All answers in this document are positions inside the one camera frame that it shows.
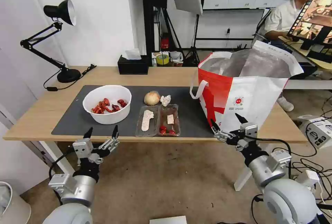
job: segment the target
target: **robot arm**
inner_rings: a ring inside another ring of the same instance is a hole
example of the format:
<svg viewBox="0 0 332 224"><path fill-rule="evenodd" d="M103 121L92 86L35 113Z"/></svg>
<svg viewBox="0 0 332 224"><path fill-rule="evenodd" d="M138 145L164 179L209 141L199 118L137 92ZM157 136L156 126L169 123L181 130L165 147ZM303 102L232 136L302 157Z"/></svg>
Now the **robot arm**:
<svg viewBox="0 0 332 224"><path fill-rule="evenodd" d="M93 203L94 187L99 180L99 166L103 158L112 153L119 144L118 126L115 127L112 138L98 148L93 147L91 134L92 128L83 139L73 143L79 158L79 170L73 175L55 174L50 180L49 187L59 193L63 205L56 208L43 224L92 224L90 207Z"/></svg>
<svg viewBox="0 0 332 224"><path fill-rule="evenodd" d="M231 133L223 132L211 120L215 137L229 145L236 146L245 158L246 166L252 171L257 187L263 193L263 200L271 214L280 224L329 223L316 205L316 199L308 187L313 187L319 181L308 184L305 176L299 176L298 181L284 179L284 168L291 161L291 155L284 151L276 151L270 155L257 144L256 124L248 123L245 118L236 114L241 126Z"/></svg>
<svg viewBox="0 0 332 224"><path fill-rule="evenodd" d="M280 224L329 223L316 205L314 195L309 187L315 180L306 180L299 176L297 181L284 179L285 166L291 156L286 151L276 151L270 155L263 151L257 143L256 124L248 123L245 118L237 115L241 126L230 133L221 131L214 123L215 137L235 146L245 158L245 164L252 171L257 187L263 193L265 205ZM99 165L103 158L113 152L119 144L117 126L112 138L98 148L93 148L90 141L92 129L83 139L73 143L81 167L73 175L57 174L49 182L49 186L61 196L64 205L56 208L43 224L92 224L90 207L93 202L94 186L99 179Z"/></svg>

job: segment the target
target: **onion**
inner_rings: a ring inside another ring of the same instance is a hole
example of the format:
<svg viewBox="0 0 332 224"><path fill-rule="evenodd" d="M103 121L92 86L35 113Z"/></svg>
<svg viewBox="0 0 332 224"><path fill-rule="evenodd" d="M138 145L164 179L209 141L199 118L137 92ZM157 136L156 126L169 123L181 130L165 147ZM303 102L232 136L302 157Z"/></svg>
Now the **onion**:
<svg viewBox="0 0 332 224"><path fill-rule="evenodd" d="M147 105L156 105L160 101L160 95L157 91L148 92L144 97L144 103Z"/></svg>

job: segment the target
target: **monitor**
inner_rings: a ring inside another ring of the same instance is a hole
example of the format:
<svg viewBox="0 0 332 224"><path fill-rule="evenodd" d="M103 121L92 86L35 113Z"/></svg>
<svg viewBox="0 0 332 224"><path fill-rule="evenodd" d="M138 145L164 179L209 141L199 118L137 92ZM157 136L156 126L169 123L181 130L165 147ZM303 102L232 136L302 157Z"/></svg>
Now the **monitor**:
<svg viewBox="0 0 332 224"><path fill-rule="evenodd" d="M304 47L332 47L332 0L308 0L287 35L304 40Z"/></svg>

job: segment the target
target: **floor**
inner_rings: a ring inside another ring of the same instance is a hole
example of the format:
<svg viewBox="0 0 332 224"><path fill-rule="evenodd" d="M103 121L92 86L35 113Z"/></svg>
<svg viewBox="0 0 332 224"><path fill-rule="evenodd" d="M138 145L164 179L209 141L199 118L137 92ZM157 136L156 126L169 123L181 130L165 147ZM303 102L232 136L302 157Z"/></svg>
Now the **floor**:
<svg viewBox="0 0 332 224"><path fill-rule="evenodd" d="M321 115L321 106L331 95L319 90L284 92L295 105L289 113L292 119ZM325 109L332 107L328 103ZM292 151L310 154L312 147L292 145ZM312 161L331 168L330 156L331 149L326 148ZM76 159L72 156L69 161L75 165ZM250 203L259 191L253 179L240 192L233 189L243 167L241 154L225 144L121 143L101 165L94 224L147 224L152 218L179 215L186 215L189 224L254 223ZM22 197L32 206L30 224L42 223L58 206L47 181ZM254 203L254 215L259 224L275 223L263 203Z"/></svg>

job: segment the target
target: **white bowl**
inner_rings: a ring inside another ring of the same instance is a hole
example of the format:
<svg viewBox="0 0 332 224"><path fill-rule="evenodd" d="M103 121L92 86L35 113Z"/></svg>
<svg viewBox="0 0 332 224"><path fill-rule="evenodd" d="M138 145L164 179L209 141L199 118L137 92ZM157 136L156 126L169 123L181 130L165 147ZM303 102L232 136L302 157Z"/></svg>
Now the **white bowl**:
<svg viewBox="0 0 332 224"><path fill-rule="evenodd" d="M99 101L103 101L107 98L110 101L110 109L112 109L112 104L118 105L120 110L113 113L96 114L91 112L91 109L95 108ZM118 100L122 99L127 102L124 108L121 108ZM115 124L125 119L130 111L131 93L128 88L119 85L106 85L96 88L89 92L84 100L83 107L95 121L100 124Z"/></svg>

